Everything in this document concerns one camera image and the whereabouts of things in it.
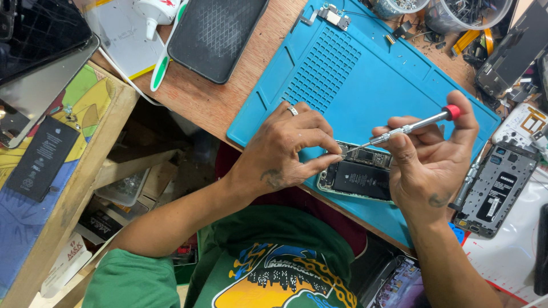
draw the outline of man's right hand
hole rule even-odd
[[[447,103],[459,107],[460,117],[449,140],[432,124],[409,135],[395,134],[379,144],[394,156],[390,171],[392,200],[408,224],[447,224],[446,206],[456,195],[470,166],[472,147],[479,130],[468,99],[455,90]],[[376,127],[373,135],[418,121],[411,116],[392,117],[388,126]]]

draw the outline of black battery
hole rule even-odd
[[[337,168],[332,189],[376,199],[392,200],[389,181],[389,170],[342,161]]]

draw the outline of wooden desk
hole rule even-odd
[[[241,150],[238,145],[226,137],[226,131],[306,2],[307,0],[270,0],[269,6],[257,24],[232,77],[225,85],[213,84],[174,62],[170,64],[158,91],[150,91],[152,73],[141,76],[134,82],[144,93],[207,130],[220,140]],[[407,16],[407,18],[413,21],[415,16]],[[394,22],[387,24],[392,28],[396,28]],[[171,26],[161,27],[159,32],[164,41],[169,36],[170,31]],[[434,45],[430,46],[430,43],[424,42],[423,39],[424,36],[419,36],[412,43],[459,85],[472,95],[476,95],[472,85],[475,75],[473,68],[462,57],[454,58],[451,55],[450,48],[457,37],[448,35],[446,37],[447,45],[442,50],[437,50]],[[92,60],[113,72],[113,69],[100,54],[95,54]],[[306,186],[301,185],[301,188],[395,246],[406,252],[410,251],[409,248],[348,213],[335,203],[310,191]]]

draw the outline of red screwdriver cap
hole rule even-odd
[[[454,121],[460,117],[460,109],[455,105],[447,105],[442,108],[442,110],[449,112],[449,117],[447,117],[448,121]]]

